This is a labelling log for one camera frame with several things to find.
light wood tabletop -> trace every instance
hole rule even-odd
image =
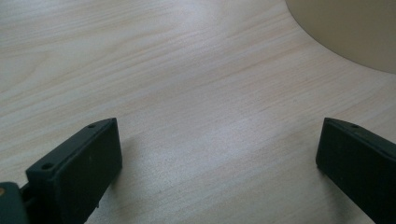
[[[396,142],[396,75],[283,0],[0,1],[0,74],[0,181],[118,119],[123,169],[90,224],[373,223],[317,169],[322,122]]]

beige bowl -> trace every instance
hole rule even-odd
[[[320,44],[351,61],[396,74],[396,0],[286,0]]]

wooden table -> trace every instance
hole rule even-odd
[[[396,75],[283,0],[1,1],[0,74],[1,181],[118,119],[123,170],[90,224],[373,223],[317,169],[322,121],[396,142]]]

screw hole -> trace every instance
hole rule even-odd
[[[43,166],[41,166],[41,169],[43,170],[49,170],[50,168],[52,168],[53,164],[52,163],[46,163]]]

beige round object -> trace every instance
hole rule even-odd
[[[320,44],[351,61],[396,74],[396,0],[286,0]]]

